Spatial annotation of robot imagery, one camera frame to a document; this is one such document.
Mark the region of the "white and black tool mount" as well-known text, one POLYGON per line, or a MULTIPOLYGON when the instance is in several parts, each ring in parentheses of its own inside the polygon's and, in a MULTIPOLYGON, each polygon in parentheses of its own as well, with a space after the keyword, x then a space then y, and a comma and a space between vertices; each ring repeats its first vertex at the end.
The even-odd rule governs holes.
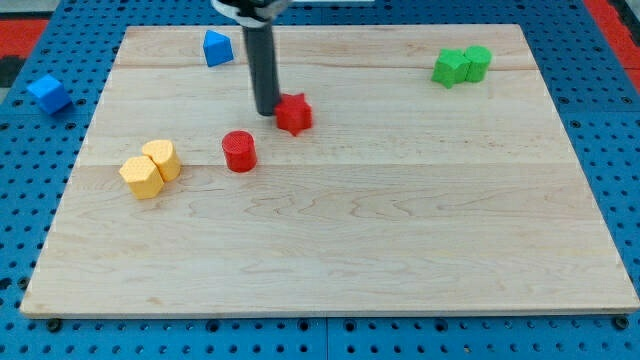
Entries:
POLYGON ((243 27, 263 27, 284 12, 292 0, 211 0, 213 8, 243 27))

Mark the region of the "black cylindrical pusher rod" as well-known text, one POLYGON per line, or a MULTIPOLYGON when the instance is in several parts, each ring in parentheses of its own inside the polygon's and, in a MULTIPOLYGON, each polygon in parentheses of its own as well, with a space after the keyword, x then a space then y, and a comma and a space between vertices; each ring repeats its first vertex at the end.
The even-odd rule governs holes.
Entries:
POLYGON ((281 97, 272 23, 244 27, 243 37, 256 110, 272 116, 281 97))

